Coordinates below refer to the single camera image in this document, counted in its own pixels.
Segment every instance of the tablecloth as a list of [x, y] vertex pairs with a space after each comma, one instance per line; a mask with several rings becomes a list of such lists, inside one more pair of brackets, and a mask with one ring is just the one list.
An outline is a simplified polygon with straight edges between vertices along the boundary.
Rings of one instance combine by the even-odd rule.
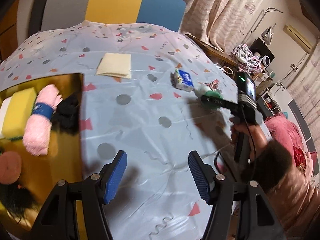
[[[131, 79], [95, 75], [106, 52], [131, 54]], [[217, 151], [230, 143], [230, 111], [205, 110], [194, 92], [175, 89], [176, 68], [190, 73], [195, 87], [218, 79], [223, 98], [236, 102], [231, 78], [186, 36], [157, 25], [84, 21], [36, 33], [0, 65], [0, 90], [49, 75], [84, 74], [84, 178], [118, 150], [128, 155], [116, 198], [105, 206], [115, 240], [198, 240], [207, 224], [211, 207], [200, 199], [188, 153], [196, 150], [214, 166]], [[220, 158], [218, 166], [224, 170]]]

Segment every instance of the yellow sponge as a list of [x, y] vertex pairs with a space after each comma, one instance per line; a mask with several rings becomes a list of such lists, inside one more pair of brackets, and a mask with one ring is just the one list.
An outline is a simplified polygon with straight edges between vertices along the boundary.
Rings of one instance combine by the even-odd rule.
[[1, 133], [7, 139], [23, 137], [28, 118], [32, 113], [37, 93], [34, 88], [15, 92], [4, 117]]

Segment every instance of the air conditioner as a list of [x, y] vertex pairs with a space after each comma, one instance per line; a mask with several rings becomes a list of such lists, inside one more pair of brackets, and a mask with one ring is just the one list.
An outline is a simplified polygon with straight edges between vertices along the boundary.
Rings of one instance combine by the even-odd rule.
[[305, 52], [310, 53], [313, 46], [299, 31], [297, 31], [291, 25], [286, 25], [284, 27], [284, 32], [287, 33], [296, 43], [298, 43]]

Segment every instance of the small screen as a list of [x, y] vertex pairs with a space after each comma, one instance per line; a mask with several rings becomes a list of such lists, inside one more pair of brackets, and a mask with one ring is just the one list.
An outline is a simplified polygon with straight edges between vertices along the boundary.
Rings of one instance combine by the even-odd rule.
[[246, 78], [247, 81], [247, 95], [251, 97], [254, 101], [256, 101], [256, 91], [254, 87], [254, 83], [250, 80], [250, 78]]

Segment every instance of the blue package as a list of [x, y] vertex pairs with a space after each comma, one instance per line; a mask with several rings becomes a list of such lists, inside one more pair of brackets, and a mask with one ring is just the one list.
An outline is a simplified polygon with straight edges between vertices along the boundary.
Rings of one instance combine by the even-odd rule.
[[45, 103], [36, 103], [32, 111], [32, 114], [43, 115], [49, 120], [51, 119], [52, 113], [53, 113], [53, 109]]
[[195, 89], [191, 80], [191, 76], [188, 72], [176, 69], [173, 76], [177, 89], [185, 90], [188, 92], [191, 92]]

